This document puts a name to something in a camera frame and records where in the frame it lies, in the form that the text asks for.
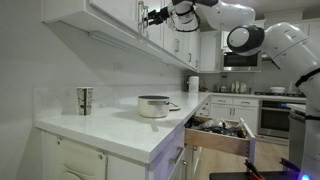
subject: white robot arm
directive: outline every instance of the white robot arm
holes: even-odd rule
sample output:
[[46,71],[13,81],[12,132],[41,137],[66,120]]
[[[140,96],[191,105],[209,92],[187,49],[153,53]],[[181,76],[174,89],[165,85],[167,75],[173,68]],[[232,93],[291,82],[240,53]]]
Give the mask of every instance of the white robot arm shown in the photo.
[[303,32],[279,23],[267,30],[251,25],[255,11],[250,7],[219,0],[172,0],[172,5],[151,13],[160,24],[175,11],[183,24],[194,18],[194,6],[205,14],[214,29],[230,31],[229,48],[240,55],[265,51],[307,97],[306,137],[299,180],[320,180],[320,49]]

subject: countertop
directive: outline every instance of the countertop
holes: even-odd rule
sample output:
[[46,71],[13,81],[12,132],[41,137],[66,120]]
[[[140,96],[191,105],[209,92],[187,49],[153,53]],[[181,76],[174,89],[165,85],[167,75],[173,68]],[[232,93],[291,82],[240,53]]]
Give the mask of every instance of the countertop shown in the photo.
[[296,110],[299,112],[306,113],[306,105],[301,105],[301,104],[288,104],[287,105],[291,110]]
[[265,96],[265,95],[255,95],[255,94],[232,94],[232,93],[211,93],[211,94],[213,96],[253,98],[253,99],[261,99],[261,100],[306,102],[306,98],[304,98],[304,97]]
[[35,126],[103,150],[144,163],[153,159],[182,128],[210,93],[175,92],[155,94],[170,97],[181,110],[165,118],[143,118],[138,114],[137,98],[126,103],[99,108],[88,116],[58,115],[35,120]]

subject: open drawer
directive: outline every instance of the open drawer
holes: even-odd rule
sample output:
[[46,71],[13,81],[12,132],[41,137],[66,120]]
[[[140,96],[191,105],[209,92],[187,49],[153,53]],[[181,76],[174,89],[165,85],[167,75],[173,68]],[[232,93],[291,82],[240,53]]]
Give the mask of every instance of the open drawer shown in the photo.
[[246,137],[238,138],[185,128],[185,144],[248,157],[249,160],[254,163],[256,143],[254,134],[251,132],[242,118],[240,118],[240,122],[227,122],[235,125],[242,122],[242,130],[245,131]]

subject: metal cup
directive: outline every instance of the metal cup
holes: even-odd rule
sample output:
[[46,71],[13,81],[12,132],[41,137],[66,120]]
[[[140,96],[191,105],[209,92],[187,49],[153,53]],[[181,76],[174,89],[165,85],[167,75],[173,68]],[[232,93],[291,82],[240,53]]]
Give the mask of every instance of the metal cup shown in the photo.
[[92,87],[77,88],[79,115],[85,116],[85,115],[91,114],[92,95],[93,95]]

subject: kitchen wall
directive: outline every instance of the kitchen wall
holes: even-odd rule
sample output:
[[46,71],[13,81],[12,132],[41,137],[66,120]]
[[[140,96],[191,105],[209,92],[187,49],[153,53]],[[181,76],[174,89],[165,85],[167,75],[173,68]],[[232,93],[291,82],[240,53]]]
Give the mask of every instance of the kitchen wall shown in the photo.
[[210,91],[213,89],[213,84],[221,83],[221,76],[227,76],[227,82],[230,84],[234,81],[245,82],[247,87],[252,87],[253,91],[270,91],[270,87],[285,87],[288,89],[290,81],[292,79],[283,71],[277,69],[271,61],[262,61],[261,72],[246,72],[246,73],[219,73],[219,74],[200,74],[200,85],[209,88]]
[[90,39],[63,23],[42,24],[40,0],[0,1],[0,177],[41,179],[36,88],[179,86],[183,72]]

